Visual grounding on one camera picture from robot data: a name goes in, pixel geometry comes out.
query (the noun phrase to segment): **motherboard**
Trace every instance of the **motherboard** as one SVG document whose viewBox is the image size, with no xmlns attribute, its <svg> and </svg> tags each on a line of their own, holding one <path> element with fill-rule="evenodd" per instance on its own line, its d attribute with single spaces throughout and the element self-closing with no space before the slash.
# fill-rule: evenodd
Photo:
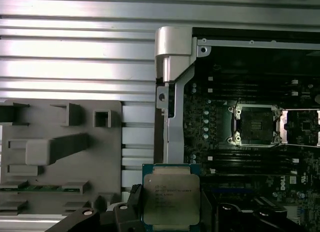
<svg viewBox="0 0 320 232">
<path fill-rule="evenodd" d="M 195 65 L 184 88 L 184 162 L 213 193 L 258 193 L 320 231 L 320 78 Z"/>
</svg>

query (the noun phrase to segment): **capacitor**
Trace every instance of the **capacitor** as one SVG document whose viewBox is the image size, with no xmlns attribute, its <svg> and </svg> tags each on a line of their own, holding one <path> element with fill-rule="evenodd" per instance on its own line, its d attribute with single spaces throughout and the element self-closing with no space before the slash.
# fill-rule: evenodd
<svg viewBox="0 0 320 232">
<path fill-rule="evenodd" d="M 304 199 L 306 197 L 306 195 L 302 192 L 297 192 L 296 195 L 298 196 L 299 199 Z"/>
<path fill-rule="evenodd" d="M 317 94 L 314 98 L 314 101 L 317 103 L 317 104 L 320 104 L 320 94 Z"/>
</svg>

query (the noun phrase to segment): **ribbed metal panel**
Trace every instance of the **ribbed metal panel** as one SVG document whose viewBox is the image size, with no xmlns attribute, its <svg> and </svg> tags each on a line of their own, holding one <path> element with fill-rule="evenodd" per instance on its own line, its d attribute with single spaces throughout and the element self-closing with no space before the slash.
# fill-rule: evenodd
<svg viewBox="0 0 320 232">
<path fill-rule="evenodd" d="M 157 28 L 320 30 L 320 0 L 0 0 L 0 15 L 2 100 L 123 102 L 124 190 L 152 162 Z"/>
</svg>

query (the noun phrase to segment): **cpu socket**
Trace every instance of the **cpu socket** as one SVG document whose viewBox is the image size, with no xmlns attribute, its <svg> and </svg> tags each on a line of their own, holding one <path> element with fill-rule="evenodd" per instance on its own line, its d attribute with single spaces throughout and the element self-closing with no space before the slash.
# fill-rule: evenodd
<svg viewBox="0 0 320 232">
<path fill-rule="evenodd" d="M 233 113 L 232 136 L 229 144 L 243 147 L 273 147 L 281 142 L 276 121 L 281 110 L 276 105 L 236 104 L 228 108 Z"/>
</svg>

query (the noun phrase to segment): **electronic component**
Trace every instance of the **electronic component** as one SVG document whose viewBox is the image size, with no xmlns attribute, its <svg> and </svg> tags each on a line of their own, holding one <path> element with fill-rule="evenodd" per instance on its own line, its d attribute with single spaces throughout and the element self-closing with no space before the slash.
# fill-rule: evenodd
<svg viewBox="0 0 320 232">
<path fill-rule="evenodd" d="M 185 231 L 200 221 L 198 164 L 143 166 L 143 222 L 153 230 Z"/>
<path fill-rule="evenodd" d="M 236 146 L 272 147 L 280 143 L 275 121 L 281 111 L 275 105 L 236 104 L 233 113 L 232 137 L 227 142 Z"/>
</svg>

